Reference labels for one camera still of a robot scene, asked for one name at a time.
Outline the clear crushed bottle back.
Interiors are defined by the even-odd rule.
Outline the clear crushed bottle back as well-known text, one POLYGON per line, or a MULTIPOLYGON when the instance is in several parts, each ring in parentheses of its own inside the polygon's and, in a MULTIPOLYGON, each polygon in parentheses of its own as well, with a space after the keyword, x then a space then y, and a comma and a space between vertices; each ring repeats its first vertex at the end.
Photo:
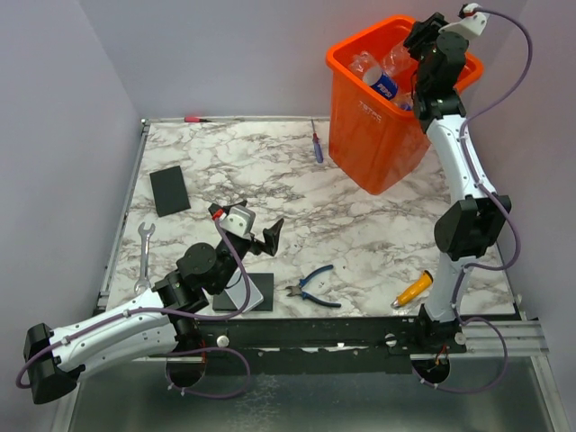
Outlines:
POLYGON ((382 58, 382 70, 390 78, 397 77, 413 64, 414 59, 410 56, 408 49, 402 42, 397 43, 382 58))

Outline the blue label bottle top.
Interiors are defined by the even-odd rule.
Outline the blue label bottle top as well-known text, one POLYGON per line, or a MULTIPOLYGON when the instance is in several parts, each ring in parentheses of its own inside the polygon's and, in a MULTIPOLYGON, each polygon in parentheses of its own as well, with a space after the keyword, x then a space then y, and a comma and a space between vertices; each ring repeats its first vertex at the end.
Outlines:
POLYGON ((348 69, 384 99, 392 102, 403 111, 412 110, 410 94, 401 90, 399 85, 384 72, 381 64, 369 52, 361 51, 359 54, 355 54, 348 69))

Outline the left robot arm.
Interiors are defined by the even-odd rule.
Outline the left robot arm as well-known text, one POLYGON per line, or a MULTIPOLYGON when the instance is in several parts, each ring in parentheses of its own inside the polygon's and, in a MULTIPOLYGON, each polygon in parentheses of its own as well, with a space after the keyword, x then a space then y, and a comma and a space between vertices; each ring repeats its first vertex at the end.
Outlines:
POLYGON ((24 365, 15 384, 31 392, 32 401, 46 404, 71 393, 80 381, 114 363, 143 356, 201 353, 198 324, 210 296, 225 293, 235 276, 245 292, 230 320, 250 306, 251 280, 242 260, 247 254, 274 256, 284 220, 252 233, 256 215, 246 202, 209 208, 220 235, 217 246, 196 243, 176 262, 175 270, 133 299, 77 324, 51 328, 45 323, 30 327, 23 347, 24 365))

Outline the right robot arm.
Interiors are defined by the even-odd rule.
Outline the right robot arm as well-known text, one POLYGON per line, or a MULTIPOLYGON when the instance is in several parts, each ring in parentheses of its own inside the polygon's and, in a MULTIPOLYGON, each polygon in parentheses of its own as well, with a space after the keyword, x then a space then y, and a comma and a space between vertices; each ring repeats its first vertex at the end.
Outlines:
POLYGON ((436 222, 434 238, 440 251, 432 290, 413 330, 415 345, 433 352, 446 341, 441 324, 456 319, 466 267, 478 262, 500 234, 511 201, 496 193, 485 175, 466 125, 466 110, 456 83, 466 64, 472 39, 480 36, 488 17, 478 4, 467 4, 459 22, 441 13, 415 22, 403 42, 417 63, 412 81, 413 112, 432 143, 445 172, 451 206, 436 222))

